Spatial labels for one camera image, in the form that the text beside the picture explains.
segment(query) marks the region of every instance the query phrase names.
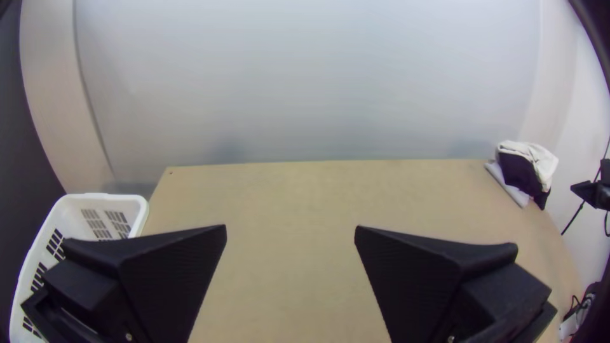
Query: white backdrop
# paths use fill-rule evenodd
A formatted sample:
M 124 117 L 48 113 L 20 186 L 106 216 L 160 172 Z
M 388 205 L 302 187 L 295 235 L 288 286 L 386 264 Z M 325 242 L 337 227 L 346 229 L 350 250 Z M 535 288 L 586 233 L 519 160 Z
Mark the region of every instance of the white backdrop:
M 524 122 L 531 0 L 78 1 L 116 179 L 168 165 L 486 158 Z

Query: basket slot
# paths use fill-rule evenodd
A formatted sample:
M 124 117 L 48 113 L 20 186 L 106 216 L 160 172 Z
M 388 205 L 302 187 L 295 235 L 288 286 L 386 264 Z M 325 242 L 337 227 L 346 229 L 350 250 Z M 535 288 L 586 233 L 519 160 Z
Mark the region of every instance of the basket slot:
M 27 316 L 24 316 L 24 322 L 23 322 L 22 326 L 24 327 L 24 329 L 26 329 L 26 330 L 30 331 L 32 334 L 34 334 L 34 336 L 38 337 L 39 339 L 43 339 L 43 336 L 40 334 L 40 332 L 38 332 L 38 330 L 36 329 L 34 324 L 32 324 L 32 321 L 30 320 L 30 318 L 28 318 Z
M 49 242 L 46 244 L 46 251 L 48 251 L 51 256 L 55 257 L 58 262 L 61 262 L 65 259 L 64 251 L 61 248 L 61 244 L 64 241 L 64 235 L 59 232 L 58 229 L 53 231 Z

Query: wooden table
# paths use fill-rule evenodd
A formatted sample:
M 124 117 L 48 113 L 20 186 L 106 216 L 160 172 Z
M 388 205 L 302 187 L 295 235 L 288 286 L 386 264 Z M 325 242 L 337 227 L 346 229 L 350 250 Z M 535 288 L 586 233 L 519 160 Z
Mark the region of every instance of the wooden table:
M 168 168 L 143 234 L 226 224 L 228 242 L 190 342 L 389 342 L 356 225 L 466 243 L 515 242 L 559 310 L 578 275 L 546 212 L 519 208 L 479 160 Z

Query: black cable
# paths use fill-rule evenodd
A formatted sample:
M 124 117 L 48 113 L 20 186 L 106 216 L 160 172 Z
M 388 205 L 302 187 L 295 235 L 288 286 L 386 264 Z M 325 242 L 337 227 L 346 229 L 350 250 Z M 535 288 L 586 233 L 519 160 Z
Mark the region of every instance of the black cable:
M 608 136 L 608 143 L 606 143 L 606 149 L 604 150 L 604 157 L 602 157 L 602 159 L 606 158 L 606 156 L 608 155 L 608 148 L 610 147 L 610 136 Z M 593 183 L 597 182 L 597 178 L 599 177 L 599 175 L 602 173 L 602 166 L 600 165 L 599 168 L 597 169 L 597 173 L 595 174 L 595 178 L 593 179 Z M 570 221 L 567 223 L 566 227 L 564 228 L 564 230 L 561 232 L 561 235 L 563 236 L 564 233 L 566 233 L 566 231 L 568 230 L 568 228 L 570 228 L 570 225 L 572 225 L 572 223 L 574 222 L 574 219 L 576 219 L 576 216 L 578 215 L 578 213 L 580 213 L 580 211 L 583 209 L 583 206 L 585 205 L 585 202 L 583 200 L 582 203 L 580 203 L 580 206 L 578 207 L 578 209 L 576 210 L 576 213 L 574 213 L 574 215 L 572 216 L 572 219 L 570 219 Z M 606 229 L 607 225 L 607 218 L 608 218 L 608 212 L 606 212 L 606 218 L 604 219 L 604 232 L 606 234 L 606 237 L 610 237 L 608 235 L 608 231 Z
M 583 209 L 584 206 L 585 206 L 585 201 L 583 200 L 583 202 L 580 203 L 578 210 L 576 210 L 576 213 L 574 213 L 574 215 L 572 216 L 572 219 L 570 219 L 570 221 L 567 223 L 566 228 L 561 232 L 562 236 L 564 235 L 564 233 L 566 233 L 568 228 L 570 228 L 570 225 L 572 225 L 572 223 L 574 222 L 574 219 L 576 219 L 576 216 L 580 213 L 580 211 Z
M 608 232 L 608 211 L 606 211 L 606 215 L 604 216 L 604 233 L 606 237 L 610 237 L 610 232 Z
M 581 306 L 581 302 L 578 301 L 578 298 L 575 295 L 572 295 L 572 304 L 570 305 L 570 309 L 574 308 L 574 300 L 576 300 L 576 304 L 578 305 L 578 307 Z

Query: folded towel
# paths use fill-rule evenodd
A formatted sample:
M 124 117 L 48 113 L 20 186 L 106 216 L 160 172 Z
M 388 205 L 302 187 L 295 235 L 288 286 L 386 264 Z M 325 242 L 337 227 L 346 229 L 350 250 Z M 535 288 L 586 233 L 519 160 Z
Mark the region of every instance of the folded towel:
M 559 159 L 552 152 L 546 150 L 542 145 L 505 140 L 498 144 L 496 160 L 500 153 L 518 155 L 528 160 L 542 185 L 542 191 L 548 192 L 551 189 L 553 173 L 559 163 Z

